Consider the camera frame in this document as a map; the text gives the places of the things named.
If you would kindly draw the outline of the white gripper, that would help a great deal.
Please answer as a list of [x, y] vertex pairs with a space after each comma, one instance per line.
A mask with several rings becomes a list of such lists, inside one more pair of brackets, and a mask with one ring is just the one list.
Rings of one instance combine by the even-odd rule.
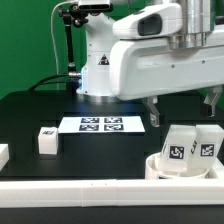
[[211, 34], [201, 48], [172, 50], [167, 39], [156, 38], [119, 41], [111, 50], [111, 91], [122, 100], [143, 98], [154, 127], [160, 126], [156, 96], [208, 87], [203, 112], [214, 117], [223, 92], [221, 84], [224, 84], [221, 34]]

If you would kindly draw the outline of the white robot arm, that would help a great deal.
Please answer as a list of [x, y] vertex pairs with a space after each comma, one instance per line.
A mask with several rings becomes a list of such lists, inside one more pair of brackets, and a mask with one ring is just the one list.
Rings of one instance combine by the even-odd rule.
[[140, 99], [158, 126], [158, 96], [206, 88], [204, 112], [214, 116], [224, 86], [224, 20], [215, 16], [214, 0], [154, 0], [112, 21], [102, 12], [115, 2], [78, 4], [90, 14], [82, 92]]

